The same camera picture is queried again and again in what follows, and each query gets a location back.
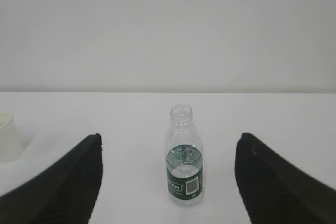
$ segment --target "bottle neck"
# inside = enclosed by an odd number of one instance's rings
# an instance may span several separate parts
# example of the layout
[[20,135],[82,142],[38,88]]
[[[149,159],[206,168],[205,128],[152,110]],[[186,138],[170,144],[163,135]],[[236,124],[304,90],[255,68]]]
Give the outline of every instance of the bottle neck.
[[193,111],[189,105],[175,105],[171,109],[170,119],[173,127],[190,127],[193,124]]

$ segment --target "bottle opening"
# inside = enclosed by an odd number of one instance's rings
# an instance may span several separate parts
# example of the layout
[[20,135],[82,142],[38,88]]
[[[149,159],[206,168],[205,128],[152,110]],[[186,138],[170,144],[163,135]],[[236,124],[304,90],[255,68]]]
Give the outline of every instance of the bottle opening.
[[170,111],[170,119],[171,122],[176,125],[191,123],[191,121],[193,120],[193,111],[189,105],[175,105]]

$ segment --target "plastic water bottle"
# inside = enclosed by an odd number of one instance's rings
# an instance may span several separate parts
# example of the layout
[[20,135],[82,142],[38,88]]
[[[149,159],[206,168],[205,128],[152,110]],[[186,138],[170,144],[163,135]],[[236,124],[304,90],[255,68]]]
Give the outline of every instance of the plastic water bottle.
[[200,202],[203,195],[203,143],[193,124],[190,106],[172,107],[164,155],[171,198],[181,206]]

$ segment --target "white wall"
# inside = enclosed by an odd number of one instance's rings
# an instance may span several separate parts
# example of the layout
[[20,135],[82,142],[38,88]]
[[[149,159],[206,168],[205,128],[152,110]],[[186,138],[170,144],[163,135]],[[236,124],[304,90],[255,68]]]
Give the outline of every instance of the white wall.
[[0,91],[336,92],[336,0],[0,0]]

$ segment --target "cup rim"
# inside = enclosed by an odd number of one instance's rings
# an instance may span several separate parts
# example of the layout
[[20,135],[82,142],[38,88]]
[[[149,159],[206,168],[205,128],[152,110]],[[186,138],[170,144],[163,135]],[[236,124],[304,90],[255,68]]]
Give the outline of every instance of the cup rim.
[[3,116],[3,115],[7,116],[7,117],[8,117],[8,120],[7,120],[7,121],[4,120],[4,124],[3,124],[3,125],[0,125],[0,131],[2,131],[2,130],[4,130],[5,128],[7,128],[7,127],[12,123],[13,118],[14,118],[13,115],[10,114],[10,113],[0,113],[0,117]]

